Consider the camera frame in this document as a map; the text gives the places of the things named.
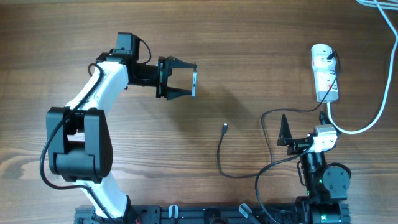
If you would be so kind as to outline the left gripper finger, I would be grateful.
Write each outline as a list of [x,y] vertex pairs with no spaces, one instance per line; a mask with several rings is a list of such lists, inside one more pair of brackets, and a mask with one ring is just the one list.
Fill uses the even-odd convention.
[[187,95],[192,95],[191,90],[184,90],[180,88],[172,88],[172,87],[167,87],[167,96],[166,99],[172,100],[181,96],[187,96]]
[[188,62],[184,62],[178,58],[169,57],[169,64],[170,64],[170,68],[174,69],[174,68],[192,68],[192,69],[197,69],[197,65],[194,63],[188,63]]

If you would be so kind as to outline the teal Galaxy smartphone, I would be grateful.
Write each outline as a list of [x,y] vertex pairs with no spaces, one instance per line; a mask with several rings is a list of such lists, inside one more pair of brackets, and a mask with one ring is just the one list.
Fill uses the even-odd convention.
[[197,68],[194,68],[193,79],[192,79],[192,98],[196,97],[196,85],[197,85]]

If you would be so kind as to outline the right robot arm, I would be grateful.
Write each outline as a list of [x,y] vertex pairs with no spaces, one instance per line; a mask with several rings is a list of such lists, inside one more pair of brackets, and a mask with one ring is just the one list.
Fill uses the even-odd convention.
[[281,117],[278,146],[287,155],[299,156],[297,169],[307,196],[296,198],[297,223],[351,223],[348,198],[351,171],[345,165],[328,163],[325,153],[335,148],[338,131],[320,112],[320,124],[305,138],[294,139],[286,115]]

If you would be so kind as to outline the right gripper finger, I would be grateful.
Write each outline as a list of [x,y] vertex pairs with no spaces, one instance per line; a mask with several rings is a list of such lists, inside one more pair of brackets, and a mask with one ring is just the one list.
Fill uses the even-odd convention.
[[327,115],[325,114],[324,111],[320,111],[319,113],[319,120],[320,120],[320,127],[319,127],[319,133],[332,133],[335,132],[336,134],[341,134],[337,128],[332,125],[331,121],[328,119]]
[[287,117],[285,114],[283,114],[281,117],[281,126],[280,126],[279,137],[277,140],[277,145],[278,146],[288,146],[291,144],[292,144],[292,135],[290,132]]

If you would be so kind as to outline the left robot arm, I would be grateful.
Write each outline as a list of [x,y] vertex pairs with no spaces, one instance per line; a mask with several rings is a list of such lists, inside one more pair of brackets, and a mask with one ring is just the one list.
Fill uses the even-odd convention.
[[[140,62],[141,43],[132,33],[118,33],[116,47],[89,64],[90,79],[82,91],[64,107],[52,107],[46,114],[47,141],[39,165],[42,181],[57,190],[82,189],[94,206],[85,213],[92,222],[142,221],[111,173],[113,146],[106,117],[120,92],[137,85],[154,87],[156,97],[167,100],[195,96],[194,88],[169,87],[168,78],[175,68],[191,68],[196,74],[196,64],[173,56],[159,57],[155,65]],[[45,166],[68,184],[51,183]]]

